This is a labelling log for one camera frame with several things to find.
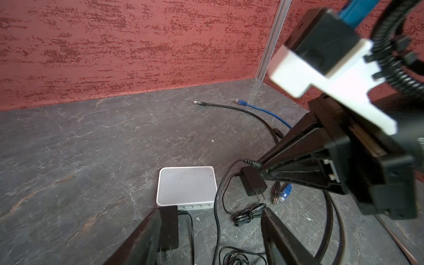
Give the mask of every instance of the blue ethernet cable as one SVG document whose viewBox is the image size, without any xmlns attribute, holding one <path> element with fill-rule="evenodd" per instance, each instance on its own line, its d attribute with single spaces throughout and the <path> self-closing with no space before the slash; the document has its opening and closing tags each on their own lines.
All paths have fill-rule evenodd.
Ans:
<svg viewBox="0 0 424 265">
<path fill-rule="evenodd" d="M 249 107 L 251 107 L 251 108 L 254 108 L 254 109 L 258 109 L 258 110 L 261 110 L 261 111 L 263 111 L 263 112 L 266 112 L 266 113 L 268 113 L 268 114 L 270 114 L 270 115 L 272 115 L 272 116 L 274 116 L 275 118 L 277 118 L 277 119 L 279 119 L 281 122 L 283 122 L 285 125 L 287 125 L 287 127 L 289 127 L 290 129 L 292 128 L 285 120 L 283 120 L 282 118 L 280 118 L 280 117 L 278 117 L 277 115 L 275 115 L 274 113 L 272 113 L 272 112 L 269 112 L 269 111 L 267 111 L 267 110 L 265 110 L 265 109 L 261 109 L 261 108 L 259 108 L 259 107 L 256 107 L 256 106 L 253 106 L 253 105 L 250 105 L 249 103 L 247 103 L 246 101 L 242 101 L 242 100 L 240 100 L 240 99 L 238 99 L 238 98 L 236 98 L 236 100 L 235 100 L 235 103 L 237 103 L 237 104 L 240 104 L 240 105 L 242 105 L 242 106 L 249 106 Z"/>
<path fill-rule="evenodd" d="M 283 202 L 287 199 L 287 197 L 290 195 L 291 189 L 292 189 L 292 186 L 291 186 L 291 183 L 289 183 L 281 192 L 280 202 Z"/>
</svg>

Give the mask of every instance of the blue component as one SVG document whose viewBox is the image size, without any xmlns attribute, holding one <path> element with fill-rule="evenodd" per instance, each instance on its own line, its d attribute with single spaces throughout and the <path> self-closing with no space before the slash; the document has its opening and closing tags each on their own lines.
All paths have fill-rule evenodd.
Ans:
<svg viewBox="0 0 424 265">
<path fill-rule="evenodd" d="M 247 103 L 246 101 L 242 101 L 242 100 L 240 100 L 240 99 L 238 99 L 238 98 L 236 98 L 236 100 L 235 100 L 235 102 L 236 103 L 238 103 L 238 104 L 240 104 L 240 105 L 242 105 L 242 106 L 249 106 L 249 107 L 251 107 L 251 108 L 254 108 L 254 109 L 258 109 L 258 110 L 260 110 L 260 111 L 263 111 L 263 112 L 266 112 L 266 113 L 268 113 L 268 114 L 270 114 L 270 115 L 272 115 L 272 116 L 274 116 L 275 118 L 277 118 L 277 119 L 279 119 L 281 122 L 283 122 L 285 125 L 287 125 L 287 127 L 289 127 L 290 129 L 292 128 L 285 120 L 283 120 L 282 118 L 280 118 L 280 117 L 278 117 L 277 115 L 275 115 L 274 113 L 272 113 L 272 112 L 269 112 L 269 111 L 267 111 L 267 110 L 265 110 L 265 109 L 261 109 L 261 108 L 259 108 L 259 107 L 256 107 L 256 106 L 253 106 L 253 105 L 250 105 L 249 103 Z"/>
<path fill-rule="evenodd" d="M 349 0 L 338 15 L 349 27 L 356 28 L 378 2 L 379 0 Z"/>
<path fill-rule="evenodd" d="M 287 199 L 287 197 L 290 195 L 292 186 L 291 183 L 289 183 L 283 190 L 283 192 L 281 193 L 281 197 L 280 197 L 280 202 L 283 202 Z"/>
</svg>

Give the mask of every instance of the cable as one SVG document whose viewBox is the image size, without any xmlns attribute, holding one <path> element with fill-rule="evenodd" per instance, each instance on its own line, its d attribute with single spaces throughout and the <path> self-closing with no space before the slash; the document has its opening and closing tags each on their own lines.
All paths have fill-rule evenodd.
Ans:
<svg viewBox="0 0 424 265">
<path fill-rule="evenodd" d="M 250 105 L 249 103 L 247 103 L 246 101 L 242 101 L 242 100 L 240 100 L 240 99 L 238 99 L 238 98 L 236 98 L 236 100 L 235 100 L 235 103 L 238 103 L 238 104 L 240 104 L 240 105 L 242 105 L 242 106 L 248 106 L 248 107 L 251 107 L 251 108 L 254 108 L 254 109 L 257 109 L 257 110 L 260 110 L 260 111 L 263 111 L 263 112 L 266 112 L 266 113 L 268 113 L 268 114 L 270 114 L 270 115 L 272 115 L 272 116 L 274 116 L 275 118 L 277 118 L 277 119 L 279 119 L 282 123 L 284 123 L 285 125 L 287 125 L 287 127 L 289 127 L 290 129 L 292 128 L 285 120 L 283 120 L 282 118 L 280 118 L 280 117 L 278 117 L 277 115 L 275 115 L 274 113 L 272 113 L 272 112 L 269 112 L 269 111 L 267 111 L 267 110 L 265 110 L 265 109 L 261 109 L 260 107 L 256 107 L 256 106 L 253 106 L 253 105 Z"/>
<path fill-rule="evenodd" d="M 424 99 L 424 83 L 402 70 L 402 63 L 392 56 L 392 35 L 421 0 L 393 0 L 378 18 L 371 39 L 373 57 L 377 60 L 387 83 L 395 90 L 418 99 Z"/>
<path fill-rule="evenodd" d="M 254 114 L 252 112 L 249 112 L 247 110 L 240 109 L 240 108 L 226 106 L 226 105 L 210 104 L 210 103 L 206 103 L 206 102 L 203 102 L 203 101 L 195 101 L 193 103 L 196 104 L 196 105 L 200 105 L 200 106 L 212 106 L 212 107 L 221 107 L 221 108 L 227 108 L 227 109 L 235 109 L 235 110 L 247 113 L 247 114 L 257 118 L 260 122 L 262 122 L 265 125 L 265 127 L 268 129 L 268 131 L 271 133 L 272 139 L 274 140 L 275 144 L 278 143 L 277 134 L 274 132 L 272 127 L 264 119 L 262 119 L 261 117 L 259 117 L 258 115 Z"/>
<path fill-rule="evenodd" d="M 231 246 L 224 246 L 219 250 L 219 264 L 221 265 L 221 252 L 222 250 L 229 248 L 229 249 L 233 249 L 233 251 L 231 251 L 230 253 L 225 254 L 224 256 L 224 265 L 232 265 L 232 264 L 243 264 L 243 262 L 247 265 L 249 264 L 255 264 L 249 261 L 249 259 L 246 257 L 246 255 L 244 254 L 248 254 L 248 255 L 252 255 L 252 256 L 258 256 L 260 257 L 265 265 L 267 265 L 266 259 L 262 256 L 265 254 L 265 252 L 262 253 L 255 253 L 255 252 L 250 252 L 244 249 L 240 249 L 240 248 L 235 248 L 235 247 L 231 247 Z"/>
<path fill-rule="evenodd" d="M 334 206 L 334 209 L 336 210 L 337 219 L 339 221 L 339 247 L 337 249 L 336 256 L 334 257 L 332 265 L 340 265 L 340 264 L 346 264 L 345 258 L 346 258 L 346 249 L 347 249 L 347 232 L 346 232 L 346 226 L 344 223 L 344 219 L 340 214 L 339 208 L 337 207 L 336 203 L 334 202 L 331 195 L 329 195 L 329 198 L 331 200 L 331 203 Z"/>
<path fill-rule="evenodd" d="M 233 168 L 233 166 L 238 163 L 238 162 L 242 162 L 243 159 L 239 159 L 237 161 L 235 161 L 230 168 L 227 170 L 227 172 L 224 174 L 224 177 L 222 177 L 222 180 L 219 184 L 218 190 L 216 191 L 216 195 L 215 195 L 215 201 L 214 201 L 214 205 L 213 205 L 213 214 L 215 216 L 215 222 L 216 222 L 216 230 L 217 230 L 217 237 L 216 237 L 216 246 L 215 246 L 215 252 L 213 254 L 213 260 L 212 260 L 212 265 L 216 264 L 216 258 L 218 256 L 218 248 L 219 248 L 219 242 L 221 240 L 221 227 L 219 225 L 219 219 L 218 219 L 218 213 L 216 210 L 216 207 L 218 205 L 218 200 L 219 200 L 219 193 L 221 192 L 224 183 L 227 181 L 227 176 L 228 173 L 230 172 L 230 170 Z"/>
<path fill-rule="evenodd" d="M 328 244 L 331 239 L 331 232 L 333 231 L 333 206 L 331 204 L 331 198 L 327 191 L 323 191 L 325 203 L 327 207 L 327 220 L 324 229 L 324 235 L 322 237 L 321 244 L 315 254 L 315 258 L 321 262 L 324 257 L 325 252 L 327 251 Z"/>
<path fill-rule="evenodd" d="M 194 265 L 194 232 L 193 232 L 193 218 L 187 211 L 178 211 L 178 215 L 188 215 L 190 217 L 190 243 L 191 243 L 191 264 Z"/>
</svg>

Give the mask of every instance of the black mount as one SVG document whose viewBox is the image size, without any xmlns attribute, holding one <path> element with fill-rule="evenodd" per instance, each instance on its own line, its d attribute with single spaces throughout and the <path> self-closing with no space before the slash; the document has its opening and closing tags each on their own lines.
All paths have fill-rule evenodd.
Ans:
<svg viewBox="0 0 424 265">
<path fill-rule="evenodd" d="M 350 193 L 365 215 L 416 218 L 413 167 L 422 166 L 416 161 L 422 161 L 417 139 L 424 136 L 423 107 L 399 95 L 381 102 L 398 120 L 396 136 L 382 133 L 326 95 L 310 101 L 310 113 L 259 160 L 262 177 Z M 411 118 L 411 108 L 421 114 Z"/>
</svg>

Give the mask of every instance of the power cord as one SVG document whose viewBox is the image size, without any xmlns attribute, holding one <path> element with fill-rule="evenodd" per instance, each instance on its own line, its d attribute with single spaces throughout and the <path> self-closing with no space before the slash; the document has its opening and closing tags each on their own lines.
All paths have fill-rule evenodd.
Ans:
<svg viewBox="0 0 424 265">
<path fill-rule="evenodd" d="M 222 207 L 224 208 L 224 211 L 226 213 L 228 213 L 229 215 L 233 215 L 233 221 L 234 221 L 235 226 L 240 226 L 240 225 L 243 225 L 245 223 L 249 223 L 250 221 L 252 221 L 253 218 L 261 218 L 263 209 L 266 207 L 266 204 L 262 203 L 262 204 L 255 205 L 252 208 L 246 208 L 243 211 L 241 211 L 240 213 L 229 212 L 225 208 L 225 204 L 224 204 L 225 192 L 227 191 L 228 186 L 230 185 L 230 181 L 232 180 L 232 178 L 236 177 L 236 176 L 240 176 L 240 175 L 242 175 L 242 173 L 236 173 L 236 174 L 232 175 L 230 177 L 230 179 L 228 180 L 227 187 L 225 188 L 224 192 L 222 193 Z"/>
<path fill-rule="evenodd" d="M 266 259 L 262 256 L 265 255 L 265 252 L 262 253 L 255 253 L 255 252 L 250 252 L 250 251 L 246 251 L 240 248 L 235 248 L 235 247 L 231 247 L 231 246 L 224 246 L 219 250 L 219 264 L 221 265 L 221 252 L 222 250 L 229 248 L 232 249 L 231 252 L 225 254 L 224 256 L 224 260 L 223 263 L 224 265 L 242 265 L 243 263 L 249 265 L 249 264 L 253 264 L 255 265 L 255 263 L 250 262 L 249 259 L 247 258 L 247 255 L 252 255 L 252 256 L 257 256 L 260 257 L 265 265 L 267 265 Z"/>
<path fill-rule="evenodd" d="M 194 265 L 194 232 L 193 232 L 193 218 L 187 211 L 178 211 L 178 215 L 188 215 L 190 217 L 190 243 L 191 243 L 191 264 Z"/>
</svg>

